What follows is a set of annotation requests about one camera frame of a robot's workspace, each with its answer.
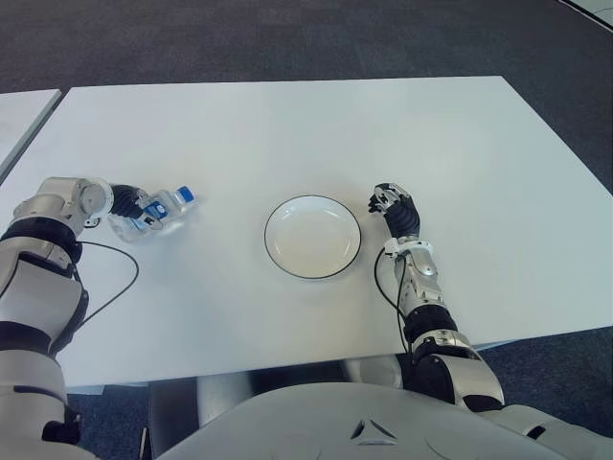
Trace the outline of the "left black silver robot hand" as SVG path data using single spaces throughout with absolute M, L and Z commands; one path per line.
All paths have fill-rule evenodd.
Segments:
M 149 194 L 138 187 L 113 184 L 113 204 L 110 215 L 130 224 L 135 230 L 161 230 L 159 218 L 149 214 L 145 208 L 151 203 Z

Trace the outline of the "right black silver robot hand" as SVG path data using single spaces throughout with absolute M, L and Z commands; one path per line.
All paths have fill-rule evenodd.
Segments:
M 417 238 L 420 215 L 411 195 L 395 183 L 377 184 L 369 199 L 369 212 L 381 214 L 393 238 Z

